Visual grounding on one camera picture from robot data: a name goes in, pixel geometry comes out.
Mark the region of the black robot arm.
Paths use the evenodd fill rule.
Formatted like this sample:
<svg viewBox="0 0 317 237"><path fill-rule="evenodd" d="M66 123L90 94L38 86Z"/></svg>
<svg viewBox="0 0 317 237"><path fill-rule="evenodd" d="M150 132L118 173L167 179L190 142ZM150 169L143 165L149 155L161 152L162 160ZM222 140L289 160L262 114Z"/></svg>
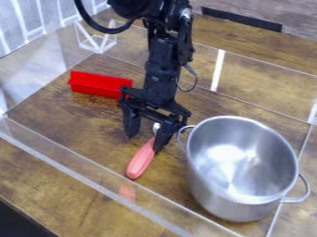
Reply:
<svg viewBox="0 0 317 237"><path fill-rule="evenodd" d="M142 19L147 29L149 59L141 89L122 87L121 107L126 135L138 134L142 119L159 124L154 149L170 142L187 125L192 112L175 101L181 69L189 66L192 44L192 5L189 0L109 0L115 13L130 20Z"/></svg>

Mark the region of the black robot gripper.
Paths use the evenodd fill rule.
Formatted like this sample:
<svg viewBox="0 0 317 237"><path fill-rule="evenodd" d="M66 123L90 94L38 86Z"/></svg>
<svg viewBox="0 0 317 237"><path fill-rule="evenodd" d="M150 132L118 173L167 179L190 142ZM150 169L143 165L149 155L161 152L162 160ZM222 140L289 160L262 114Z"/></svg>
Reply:
<svg viewBox="0 0 317 237"><path fill-rule="evenodd" d="M181 66L170 64L163 67L158 63L147 62L145 69L142 88L121 87L119 105L123 109L125 132L129 138L139 132L142 117L161 122L154 143L154 150L158 152L186 126L192 112L175 101ZM175 118L167 118L158 109L169 111Z"/></svg>

